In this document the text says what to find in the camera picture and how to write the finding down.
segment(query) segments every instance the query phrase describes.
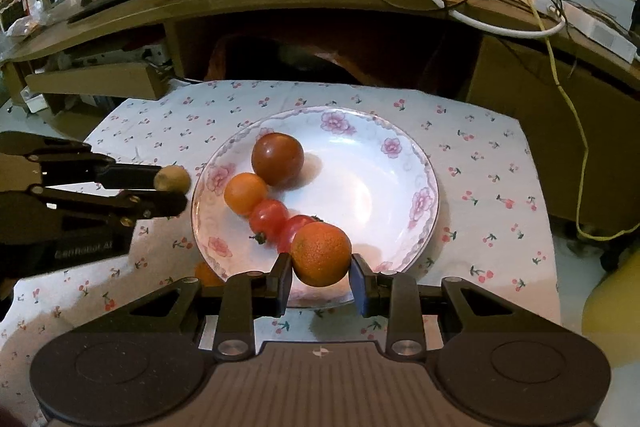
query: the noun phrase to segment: tablecloth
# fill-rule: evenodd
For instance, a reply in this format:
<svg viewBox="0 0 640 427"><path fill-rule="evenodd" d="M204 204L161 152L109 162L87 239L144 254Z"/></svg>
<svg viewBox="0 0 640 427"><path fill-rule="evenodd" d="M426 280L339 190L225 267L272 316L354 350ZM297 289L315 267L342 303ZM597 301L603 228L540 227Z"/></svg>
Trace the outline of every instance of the tablecloth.
<svg viewBox="0 0 640 427"><path fill-rule="evenodd" d="M422 284L445 276L472 280L559 322L556 264L545 201L520 125L480 107L415 90L298 82L176 82L160 101L128 100L91 133L96 152L121 162L177 163L195 179L217 147L240 128L295 107L327 105L370 112L396 124L429 155L440 211L425 252L409 273ZM111 194L99 184L70 187ZM139 221L127 256L18 282L0 323L0 403L25 422L43 421L28 370L53 337L159 286L193 275L201 261L188 211ZM431 347L440 342L425 317ZM386 320L364 319L353 304L290 309L255 321L264 340L384 343Z"/></svg>

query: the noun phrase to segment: metal screw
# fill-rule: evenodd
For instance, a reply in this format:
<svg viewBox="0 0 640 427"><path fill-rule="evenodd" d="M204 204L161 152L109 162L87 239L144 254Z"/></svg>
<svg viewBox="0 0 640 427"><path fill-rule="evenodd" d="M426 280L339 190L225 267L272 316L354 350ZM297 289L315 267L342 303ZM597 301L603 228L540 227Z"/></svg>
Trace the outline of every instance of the metal screw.
<svg viewBox="0 0 640 427"><path fill-rule="evenodd" d="M422 346L416 341L395 341L391 344L391 350L401 357L412 357L422 351Z"/></svg>
<svg viewBox="0 0 640 427"><path fill-rule="evenodd" d="M245 341L239 339L231 339L229 341L222 341L218 344L218 350L222 355L226 357L237 357L249 350L249 346Z"/></svg>

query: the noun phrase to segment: white power strip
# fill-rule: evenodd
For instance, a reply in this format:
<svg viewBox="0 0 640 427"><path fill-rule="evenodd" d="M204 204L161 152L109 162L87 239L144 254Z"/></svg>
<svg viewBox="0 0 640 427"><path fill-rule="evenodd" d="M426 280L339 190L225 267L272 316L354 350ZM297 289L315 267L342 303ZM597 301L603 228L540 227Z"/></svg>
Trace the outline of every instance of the white power strip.
<svg viewBox="0 0 640 427"><path fill-rule="evenodd" d="M536 9L545 15L556 15L556 7L551 0L531 0ZM581 33L594 42L605 47L610 52L631 64L636 56L636 47L620 35L617 31L609 28L605 23L588 15L579 8L567 2L562 4L567 22L575 26Z"/></svg>

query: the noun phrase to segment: plate rim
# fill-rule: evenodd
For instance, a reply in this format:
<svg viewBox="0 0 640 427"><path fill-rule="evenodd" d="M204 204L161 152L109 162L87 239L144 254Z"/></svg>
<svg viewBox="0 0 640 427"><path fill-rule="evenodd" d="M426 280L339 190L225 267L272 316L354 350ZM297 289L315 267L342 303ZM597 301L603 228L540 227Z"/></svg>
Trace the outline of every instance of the plate rim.
<svg viewBox="0 0 640 427"><path fill-rule="evenodd" d="M336 110L338 110L340 112L352 114L353 116L356 116L357 118L364 118L365 120L372 121L376 125L381 125L383 128L386 128L388 130L392 130L396 134L405 137L407 140L409 140L409 143L412 146L412 152L416 156L418 156L418 160L425 167L425 170L427 169L427 167L429 169L431 169L431 172L433 173L433 181L434 181L434 184L435 184L435 187L434 187L434 193L435 193L435 215L433 217L433 226L431 227L431 230L426 231L425 228L428 225L425 224L425 226L422 228L422 231L420 232L420 235L418 236L417 242L414 245L414 246L420 245L420 241L422 241L420 247L418 248L418 250L416 251L416 253L412 257L411 261L409 261L399 271L406 272L407 270L409 270L414 265L414 263L418 259L418 257L420 257L424 253L424 250L427 248L427 244L429 243L429 241L433 237L433 234L434 234L435 229L436 229L436 222L437 222L438 218L440 217L440 185L438 183L438 177L436 176L436 171L433 168L433 164L431 164L431 160L430 160L429 156L427 155L427 153L422 149L422 147L420 147L418 142L416 140L414 140L414 138L412 138L412 136L410 134L408 134L402 128L398 127L396 124L388 121L386 118L383 118L383 117L381 117L381 116L379 116L379 115L377 115L375 113L364 112L364 111L360 111L360 110L357 110L357 109L352 109L352 108L349 108L349 107L341 107L341 106L338 106L338 105L313 105L313 106L310 106L310 107L300 107L300 108L289 109L289 110L286 110L286 111L281 111L281 112L278 112L276 114L272 114L270 116L266 116L264 118L260 118L260 120L256 120L255 122L247 125L246 127L242 128L241 130L237 131L235 134L232 134L227 140L225 140L213 152L213 154L209 157L209 160L207 160L207 163L202 168L202 174L199 176L198 181L196 182L196 185L195 185L195 187L193 189L193 196L191 198L191 205L190 205L191 232L193 233L193 238L195 240L196 246L198 247L198 252L199 252L200 256L202 257L203 261L205 263L207 263L207 265L209 265L209 263L207 262L207 259L205 258L205 255L202 253L202 250L200 249L200 245L198 243L198 237L196 235L195 206L196 206L196 200L199 199L200 194L203 192L204 188L206 187L206 183L207 182L206 182L206 180L204 180L204 178L205 178L204 173L207 171L207 169L209 168L209 165L212 163L212 161L214 161L214 158L216 158L221 151L222 151L221 154L225 153L226 150L228 150L230 145L234 144L238 139L246 137L249 133L251 133L251 131L253 129L260 128L262 126L262 124L264 122L266 122L266 121L269 121L269 120L285 120L286 118L289 118L290 116L296 116L296 115L299 115L299 114L302 114L302 113L325 112L325 111L336 111ZM351 300L345 301L345 302L341 302L341 303L326 303L324 305L312 306L312 307L310 307L310 306L289 306L287 304L287 308L319 310L319 309L335 308L335 307L338 307L338 306L349 304L351 302L353 302L353 296L351 297Z"/></svg>

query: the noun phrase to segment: fruit bowl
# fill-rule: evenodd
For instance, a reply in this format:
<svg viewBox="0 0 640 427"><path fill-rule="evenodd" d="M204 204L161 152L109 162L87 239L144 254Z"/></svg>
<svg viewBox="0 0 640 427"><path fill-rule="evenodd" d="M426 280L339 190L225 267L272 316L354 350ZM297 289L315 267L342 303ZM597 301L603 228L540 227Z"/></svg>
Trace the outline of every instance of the fruit bowl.
<svg viewBox="0 0 640 427"><path fill-rule="evenodd" d="M224 280L249 270L268 272L277 253L258 245L247 220L226 206L226 182L253 172L256 140L270 132L296 138L305 151L298 179L271 197L290 215L308 214L344 230L353 252L374 271L405 271L426 246L438 211L433 168L418 144L373 114L338 107L305 107L257 121L210 158L195 187L191 224L204 260ZM348 277L310 287L294 275L289 307L329 308L353 299Z"/></svg>

